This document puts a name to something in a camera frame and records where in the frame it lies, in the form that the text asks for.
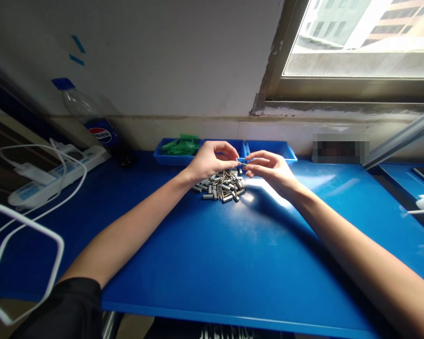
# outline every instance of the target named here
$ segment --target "blue table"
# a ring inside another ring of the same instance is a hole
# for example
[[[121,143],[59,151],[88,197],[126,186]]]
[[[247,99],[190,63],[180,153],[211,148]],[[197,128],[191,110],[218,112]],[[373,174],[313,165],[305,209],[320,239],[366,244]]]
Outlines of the blue table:
[[[424,194],[424,180],[411,171],[415,167],[424,168],[424,164],[414,163],[381,163],[378,165],[384,175],[391,179],[398,188],[403,188],[414,201]]]
[[[99,231],[179,171],[157,166],[151,153],[139,155],[130,170],[113,161],[94,169],[69,203],[40,220],[65,240],[60,273]],[[424,278],[424,229],[361,166],[298,161],[292,170]],[[103,308],[334,337],[389,337],[392,328],[291,204],[260,178],[247,183],[240,203],[202,201],[188,192],[106,286]],[[54,257],[53,241],[29,228],[17,233],[0,266],[0,297],[40,298]]]

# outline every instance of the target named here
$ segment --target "pile of metal parts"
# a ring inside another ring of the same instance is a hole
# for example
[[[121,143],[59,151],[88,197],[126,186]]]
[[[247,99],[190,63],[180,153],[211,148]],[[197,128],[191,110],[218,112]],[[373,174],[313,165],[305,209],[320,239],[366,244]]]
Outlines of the pile of metal parts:
[[[221,200],[222,203],[225,203],[234,199],[235,202],[239,202],[239,196],[246,189],[242,174],[240,167],[234,170],[227,169],[201,181],[192,189],[198,193],[206,192],[203,195],[203,200]]]

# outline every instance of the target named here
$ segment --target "blue tape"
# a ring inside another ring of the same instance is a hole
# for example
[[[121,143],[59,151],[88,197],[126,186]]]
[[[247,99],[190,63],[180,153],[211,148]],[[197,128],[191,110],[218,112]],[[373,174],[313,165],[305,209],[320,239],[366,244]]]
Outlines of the blue tape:
[[[82,60],[80,60],[77,57],[74,57],[72,54],[69,54],[69,57],[71,58],[72,61],[75,61],[79,65],[85,66],[85,63]]]
[[[75,44],[77,45],[77,47],[79,48],[79,50],[83,53],[86,54],[85,49],[83,48],[82,44],[80,43],[79,38],[77,38],[77,35],[71,35],[72,38],[75,41]]]

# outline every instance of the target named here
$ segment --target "plastic bottle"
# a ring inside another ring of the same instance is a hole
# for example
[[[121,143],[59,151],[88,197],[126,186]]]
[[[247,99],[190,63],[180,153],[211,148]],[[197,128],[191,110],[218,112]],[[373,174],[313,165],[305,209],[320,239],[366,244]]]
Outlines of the plastic bottle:
[[[69,113],[82,122],[117,160],[118,165],[132,166],[136,161],[135,153],[118,137],[96,103],[77,91],[68,78],[52,79],[52,82],[62,92],[63,102]]]

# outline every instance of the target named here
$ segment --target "pixelated area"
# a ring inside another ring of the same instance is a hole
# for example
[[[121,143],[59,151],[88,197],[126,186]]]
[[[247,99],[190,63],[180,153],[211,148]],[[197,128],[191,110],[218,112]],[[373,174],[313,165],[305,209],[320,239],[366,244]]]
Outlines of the pixelated area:
[[[369,157],[368,134],[315,134],[312,162],[363,164]]]

